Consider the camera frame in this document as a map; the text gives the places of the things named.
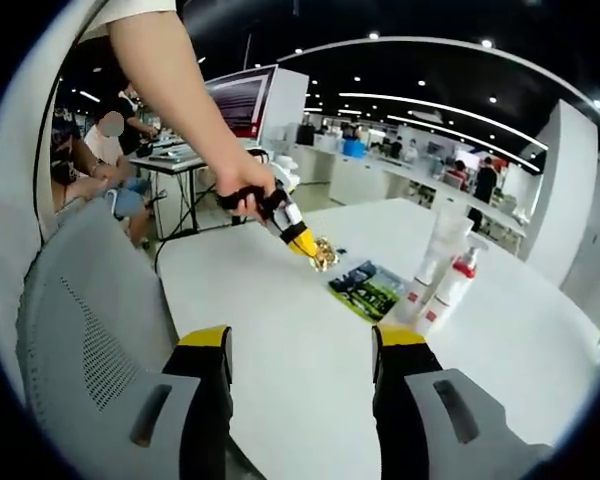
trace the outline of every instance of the black ceiling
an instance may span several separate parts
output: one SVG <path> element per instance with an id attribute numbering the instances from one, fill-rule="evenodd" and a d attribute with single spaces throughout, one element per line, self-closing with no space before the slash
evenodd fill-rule
<path id="1" fill-rule="evenodd" d="M 249 36 L 247 66 L 251 68 L 256 63 L 276 63 L 296 48 L 365 38 L 378 31 L 382 36 L 428 36 L 472 43 L 489 38 L 498 49 L 546 68 L 592 98 L 600 97 L 589 66 L 578 53 L 577 37 L 566 22 L 550 15 L 542 5 L 538 0 L 178 1 L 196 53 L 199 58 L 206 57 L 201 68 L 207 79 L 242 69 Z M 553 81 L 519 64 L 466 48 L 376 42 L 299 56 L 282 66 L 318 81 L 318 85 L 310 85 L 310 93 L 321 98 L 308 98 L 307 106 L 323 102 L 328 114 L 335 115 L 345 104 L 385 121 L 387 115 L 408 117 L 409 110 L 433 112 L 393 101 L 338 96 L 341 92 L 395 95 L 450 105 L 536 136 L 557 100 L 563 98 L 600 125 L 591 109 Z M 94 67 L 103 70 L 94 73 Z M 82 111 L 94 104 L 71 89 L 99 96 L 124 83 L 106 38 L 79 45 L 67 58 L 62 75 L 58 101 Z M 361 81 L 355 82 L 355 76 Z M 419 80 L 425 80 L 426 86 L 418 86 Z M 490 103 L 490 96 L 498 102 Z M 448 128 L 512 153 L 519 154 L 528 144 L 487 123 L 444 110 L 440 113 Z"/>

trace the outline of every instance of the monitor screen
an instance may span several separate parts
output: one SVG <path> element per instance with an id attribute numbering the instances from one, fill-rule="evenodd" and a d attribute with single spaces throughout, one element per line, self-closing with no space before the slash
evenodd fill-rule
<path id="1" fill-rule="evenodd" d="M 259 141 L 276 66 L 237 72 L 206 82 L 211 98 L 238 138 Z"/>

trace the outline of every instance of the jeans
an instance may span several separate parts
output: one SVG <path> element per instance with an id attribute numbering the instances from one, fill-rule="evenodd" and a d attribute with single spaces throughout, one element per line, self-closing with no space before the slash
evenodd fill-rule
<path id="1" fill-rule="evenodd" d="M 115 202 L 113 214 L 117 218 L 133 217 L 145 209 L 142 195 L 127 188 L 107 190 L 104 197 L 109 205 Z"/>
<path id="2" fill-rule="evenodd" d="M 144 195 L 151 188 L 151 182 L 144 178 L 129 177 L 124 181 L 122 188 Z"/>

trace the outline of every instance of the yellow tip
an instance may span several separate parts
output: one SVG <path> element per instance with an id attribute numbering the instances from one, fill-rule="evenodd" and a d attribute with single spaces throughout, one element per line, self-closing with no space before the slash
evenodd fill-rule
<path id="1" fill-rule="evenodd" d="M 315 257 L 318 253 L 316 242 L 313 239 L 313 235 L 311 235 L 311 230 L 308 228 L 289 244 L 289 248 L 298 255 L 306 255 L 311 258 Z"/>

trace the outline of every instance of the human hand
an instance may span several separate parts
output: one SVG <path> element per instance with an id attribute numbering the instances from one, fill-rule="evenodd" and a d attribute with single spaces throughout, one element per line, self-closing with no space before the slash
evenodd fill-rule
<path id="1" fill-rule="evenodd" d="M 275 177 L 271 170 L 244 150 L 240 150 L 239 154 L 231 161 L 221 164 L 214 170 L 216 174 L 216 192 L 221 197 L 228 197 L 248 186 L 262 187 L 267 197 L 276 189 Z M 258 213 L 256 199 L 253 194 L 241 200 L 238 208 L 231 213 L 239 216 L 249 215 L 261 223 L 263 221 Z"/>
<path id="2" fill-rule="evenodd" d="M 87 202 L 107 188 L 106 179 L 82 177 L 67 185 L 65 204 L 76 198 L 84 198 Z"/>
<path id="3" fill-rule="evenodd" d="M 106 180 L 107 188 L 115 188 L 124 181 L 126 176 L 120 168 L 113 165 L 100 164 L 93 171 L 93 178 Z"/>

